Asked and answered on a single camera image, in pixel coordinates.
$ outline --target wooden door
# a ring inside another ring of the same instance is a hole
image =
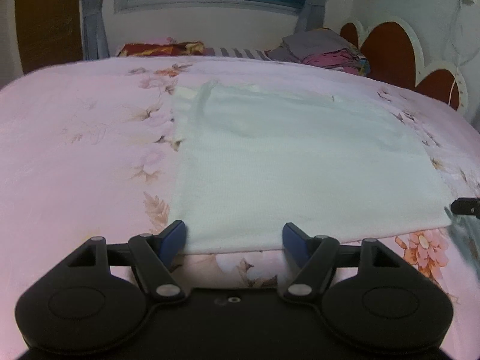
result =
[[[79,0],[15,0],[23,73],[82,60]]]

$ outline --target wall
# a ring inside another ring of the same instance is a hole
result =
[[[425,55],[425,64],[443,59],[456,63],[457,58],[449,41],[450,25],[458,0],[354,0],[352,16],[368,27],[374,17],[388,13],[408,22],[417,33]],[[480,47],[480,4],[460,11],[456,44],[464,55]],[[480,56],[460,68],[469,91],[466,119],[472,121],[480,104]]]
[[[15,29],[15,0],[0,0],[0,88],[22,74]]]
[[[340,29],[353,0],[329,0],[325,25]],[[127,42],[171,36],[202,40],[207,46],[269,49],[293,32],[296,16],[231,7],[179,7],[114,13],[114,0],[104,0],[103,17],[110,54]]]

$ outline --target pink bed sheet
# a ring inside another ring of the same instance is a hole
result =
[[[480,196],[478,133],[444,103],[377,81],[219,57],[112,58],[40,70],[0,91],[0,359],[26,349],[16,300],[64,256],[95,235],[121,243],[167,225],[181,150],[170,138],[170,95],[211,79],[375,103],[417,133],[455,196]],[[455,359],[477,359],[480,283],[446,230],[382,242],[452,300],[454,321],[442,348]],[[123,268],[112,272],[130,277]],[[173,267],[189,287],[283,286],[295,273],[280,250],[179,256]],[[339,270],[337,280],[354,273]]]

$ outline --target striped mattress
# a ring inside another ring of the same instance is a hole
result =
[[[260,59],[263,61],[271,61],[271,59],[266,56],[265,52],[261,50],[248,50],[248,49],[237,49],[237,48],[227,49],[225,47],[206,47],[203,55]]]

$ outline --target silver pin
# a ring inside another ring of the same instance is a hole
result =
[[[308,284],[292,284],[288,290],[289,293],[295,296],[307,296],[313,291]]]
[[[161,286],[157,287],[156,291],[157,294],[165,298],[176,296],[181,292],[180,287],[174,284],[162,284]]]

